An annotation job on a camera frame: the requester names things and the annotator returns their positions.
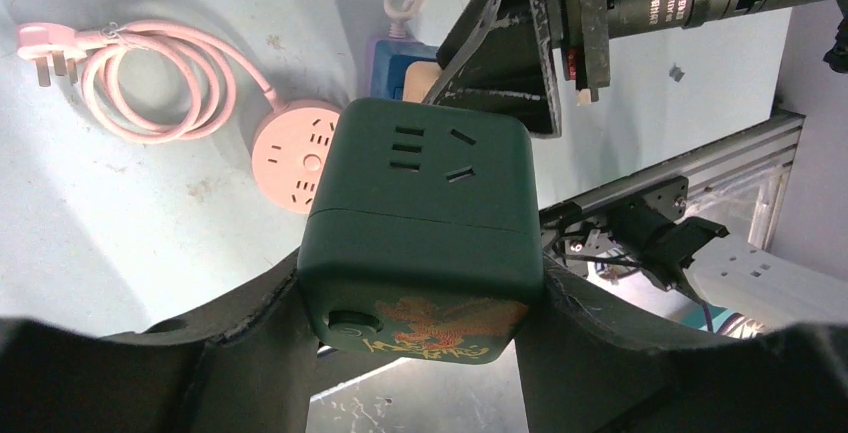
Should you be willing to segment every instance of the power socket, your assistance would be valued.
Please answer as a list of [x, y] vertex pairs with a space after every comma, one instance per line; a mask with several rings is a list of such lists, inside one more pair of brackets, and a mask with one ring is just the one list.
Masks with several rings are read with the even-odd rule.
[[410, 66], [426, 62], [438, 67], [436, 51], [436, 47], [412, 39], [373, 38], [368, 44], [368, 96], [392, 100], [404, 98]]
[[259, 189], [283, 208], [309, 213], [338, 121], [336, 107], [317, 100], [295, 101], [268, 115], [251, 154]]
[[298, 258], [318, 337], [344, 350], [496, 359], [542, 294], [521, 122], [361, 99], [333, 142]]

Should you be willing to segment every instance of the socket holes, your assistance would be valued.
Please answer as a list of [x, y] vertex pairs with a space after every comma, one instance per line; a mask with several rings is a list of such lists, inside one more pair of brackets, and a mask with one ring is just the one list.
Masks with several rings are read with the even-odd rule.
[[421, 128], [411, 128], [407, 126], [396, 126], [395, 131], [401, 135], [424, 136], [424, 130]]
[[400, 162], [400, 161], [392, 161], [392, 162], [389, 162], [389, 167], [395, 168], [395, 169], [398, 169], [398, 170], [412, 171], [412, 172], [415, 172], [415, 173], [418, 173], [419, 171], [421, 171], [421, 165], [416, 164], [416, 163], [403, 163], [403, 162]]
[[470, 166], [467, 166], [461, 170], [456, 170], [454, 172], [448, 173], [447, 175], [445, 175], [445, 178], [448, 179], [448, 183], [455, 183], [459, 180], [471, 178], [474, 175], [474, 170]]
[[330, 146], [330, 137], [324, 135], [318, 135], [318, 138], [315, 138], [315, 133], [312, 133], [312, 137], [309, 138], [310, 143], [317, 143], [319, 145]]
[[470, 136], [468, 136], [465, 133], [458, 131], [458, 130], [451, 130], [451, 136], [453, 136], [454, 138], [457, 138], [459, 140], [462, 140], [462, 141], [468, 143], [471, 146], [474, 146], [475, 144], [477, 144], [477, 140], [475, 140], [474, 138], [471, 138]]
[[392, 149], [395, 151], [404, 151], [406, 153], [421, 153], [422, 150], [422, 148], [417, 145], [403, 145], [400, 143], [392, 145]]

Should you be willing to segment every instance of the pink plug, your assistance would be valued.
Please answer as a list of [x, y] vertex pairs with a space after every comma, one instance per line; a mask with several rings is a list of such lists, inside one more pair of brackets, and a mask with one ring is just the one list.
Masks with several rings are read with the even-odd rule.
[[50, 86], [50, 67], [56, 76], [77, 82], [77, 62], [88, 54], [77, 40], [77, 31], [56, 23], [27, 23], [18, 27], [18, 56], [35, 62], [38, 84]]

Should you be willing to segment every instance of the black mount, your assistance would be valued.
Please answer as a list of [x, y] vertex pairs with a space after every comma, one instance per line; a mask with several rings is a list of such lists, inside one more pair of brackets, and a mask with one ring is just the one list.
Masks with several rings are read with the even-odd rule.
[[824, 61], [833, 71], [848, 74], [848, 0], [837, 0], [837, 3], [843, 19], [836, 34], [836, 44], [824, 55]]
[[683, 270], [692, 266], [692, 256], [707, 243], [730, 234], [724, 225], [699, 217], [675, 224], [644, 203], [617, 208], [608, 218], [610, 235], [641, 263], [651, 284], [702, 301], [686, 282]]

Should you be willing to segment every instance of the dragon graphic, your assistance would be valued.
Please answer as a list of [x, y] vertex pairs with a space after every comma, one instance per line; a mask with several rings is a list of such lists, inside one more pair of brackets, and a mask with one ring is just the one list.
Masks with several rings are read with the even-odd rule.
[[376, 306], [381, 314], [406, 323], [411, 330], [394, 334], [403, 351], [418, 352], [425, 357], [434, 357], [435, 353], [436, 358], [440, 357], [438, 352], [459, 356], [458, 352], [464, 351], [459, 347], [466, 336], [509, 337], [527, 311], [527, 306], [521, 303], [490, 298], [440, 307], [424, 298], [404, 297], [395, 304], [378, 301]]

